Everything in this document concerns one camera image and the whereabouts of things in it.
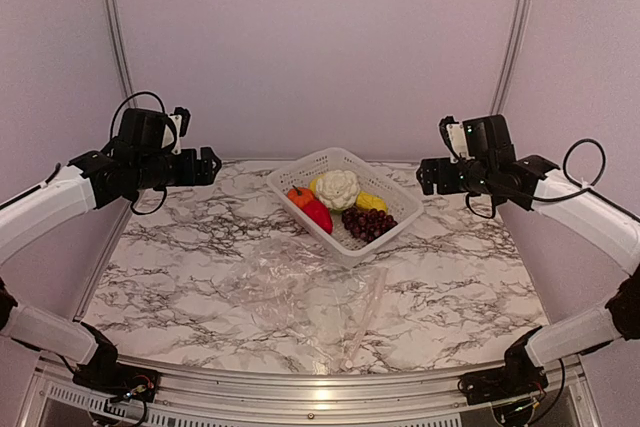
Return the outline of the white plastic basket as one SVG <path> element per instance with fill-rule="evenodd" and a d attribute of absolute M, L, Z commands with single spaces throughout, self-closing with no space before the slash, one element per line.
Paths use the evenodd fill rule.
<path fill-rule="evenodd" d="M 406 189 L 337 147 L 273 171 L 267 185 L 346 267 L 366 260 L 423 212 L 422 203 Z"/>

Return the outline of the red bell pepper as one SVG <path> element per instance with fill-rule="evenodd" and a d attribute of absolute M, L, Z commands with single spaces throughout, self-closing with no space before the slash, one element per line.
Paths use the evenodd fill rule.
<path fill-rule="evenodd" d="M 319 200 L 307 203 L 302 211 L 324 232 L 331 235 L 333 232 L 333 220 L 329 209 Z"/>

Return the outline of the clear zip top bag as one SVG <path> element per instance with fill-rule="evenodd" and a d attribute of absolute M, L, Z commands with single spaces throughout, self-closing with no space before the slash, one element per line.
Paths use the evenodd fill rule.
<path fill-rule="evenodd" d="M 318 356 L 318 373 L 344 372 L 379 310 L 388 270 L 345 267 L 325 249 L 295 238 L 259 243 L 219 285 L 252 318 L 293 336 Z"/>

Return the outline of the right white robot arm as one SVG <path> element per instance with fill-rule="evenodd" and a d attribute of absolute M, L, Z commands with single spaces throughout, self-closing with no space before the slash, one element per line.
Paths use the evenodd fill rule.
<path fill-rule="evenodd" d="M 448 116 L 439 134 L 449 154 L 424 159 L 416 178 L 425 195 L 486 195 L 552 219 L 609 256 L 627 275 L 608 300 L 560 322 L 537 327 L 504 353 L 502 366 L 469 372 L 458 383 L 468 404 L 501 401 L 547 387 L 544 368 L 639 337 L 639 218 L 572 178 L 566 165 L 539 155 L 517 158 L 506 119 Z"/>

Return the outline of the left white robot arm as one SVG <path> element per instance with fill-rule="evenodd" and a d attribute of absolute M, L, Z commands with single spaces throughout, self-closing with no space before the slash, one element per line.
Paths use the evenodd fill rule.
<path fill-rule="evenodd" d="M 89 151 L 58 166 L 44 181 L 1 205 L 1 259 L 67 221 L 140 194 L 165 194 L 170 187 L 209 186 L 222 167 L 209 147 L 186 149 L 180 140 L 190 121 L 188 110 L 172 113 L 122 106 L 119 129 L 99 151 Z M 152 401 L 157 374 L 125 365 L 97 328 L 66 320 L 1 291 L 1 334 L 35 350 L 58 356 L 75 384 L 110 395 L 112 402 Z"/>

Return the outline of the purple grape bunch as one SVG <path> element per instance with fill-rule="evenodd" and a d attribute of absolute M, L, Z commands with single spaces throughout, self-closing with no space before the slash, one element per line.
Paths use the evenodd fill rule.
<path fill-rule="evenodd" d="M 343 226 L 357 240 L 371 243 L 398 225 L 395 218 L 383 210 L 363 210 L 356 207 L 341 214 Z"/>

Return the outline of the white cauliflower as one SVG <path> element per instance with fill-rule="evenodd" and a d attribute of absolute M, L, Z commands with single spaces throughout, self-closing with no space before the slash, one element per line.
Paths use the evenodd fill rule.
<path fill-rule="evenodd" d="M 348 170 L 333 170 L 323 174 L 317 184 L 317 199 L 330 211 L 352 207 L 360 193 L 357 175 Z"/>

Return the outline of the orange pumpkin toy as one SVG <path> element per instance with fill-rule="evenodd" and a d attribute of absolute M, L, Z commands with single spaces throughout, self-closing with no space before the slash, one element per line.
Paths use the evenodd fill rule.
<path fill-rule="evenodd" d="M 315 195 L 309 188 L 293 186 L 287 192 L 287 198 L 298 208 L 304 209 L 309 203 L 315 200 Z"/>

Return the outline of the yellow lemon toy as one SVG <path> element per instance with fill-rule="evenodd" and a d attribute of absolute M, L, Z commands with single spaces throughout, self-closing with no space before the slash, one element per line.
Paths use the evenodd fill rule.
<path fill-rule="evenodd" d="M 316 192 L 317 192 L 317 184 L 318 184 L 319 180 L 320 180 L 322 177 L 323 177 L 323 175 L 320 175 L 320 176 L 315 177 L 315 178 L 311 181 L 311 183 L 310 183 L 310 185 L 309 185 L 309 189 L 312 191 L 312 193 L 313 193 L 314 195 L 316 195 Z"/>

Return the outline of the left aluminium frame post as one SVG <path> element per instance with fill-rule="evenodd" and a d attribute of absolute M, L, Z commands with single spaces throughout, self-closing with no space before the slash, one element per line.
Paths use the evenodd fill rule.
<path fill-rule="evenodd" d="M 122 89 L 123 96 L 128 97 L 133 93 L 133 85 L 127 62 L 118 3 L 117 0 L 103 0 L 103 4 L 120 87 Z"/>

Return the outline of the aluminium frame post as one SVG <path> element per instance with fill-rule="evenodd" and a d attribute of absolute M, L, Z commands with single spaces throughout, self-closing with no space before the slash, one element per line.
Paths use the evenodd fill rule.
<path fill-rule="evenodd" d="M 133 85 L 127 62 L 118 3 L 117 0 L 103 0 L 103 4 L 120 87 L 122 89 L 123 96 L 128 97 L 133 93 Z"/>
<path fill-rule="evenodd" d="M 491 103 L 492 115 L 502 114 L 507 104 L 509 90 L 523 45 L 532 0 L 515 0 L 505 55 Z"/>

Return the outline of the front aluminium rail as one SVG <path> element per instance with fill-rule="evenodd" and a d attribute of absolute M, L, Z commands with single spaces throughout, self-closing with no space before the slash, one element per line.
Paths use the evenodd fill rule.
<path fill-rule="evenodd" d="M 458 389 L 467 368 L 313 376 L 187 367 L 132 357 L 158 373 L 152 402 L 107 406 L 106 395 L 72 383 L 64 365 L 39 359 L 16 426 L 496 426 L 513 400 L 469 405 Z"/>

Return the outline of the right aluminium frame post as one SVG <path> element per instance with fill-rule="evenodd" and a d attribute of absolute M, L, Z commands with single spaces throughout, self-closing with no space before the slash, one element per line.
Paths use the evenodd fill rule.
<path fill-rule="evenodd" d="M 507 104 L 509 90 L 523 45 L 532 0 L 515 0 L 505 55 L 491 103 L 492 115 L 502 114 Z"/>

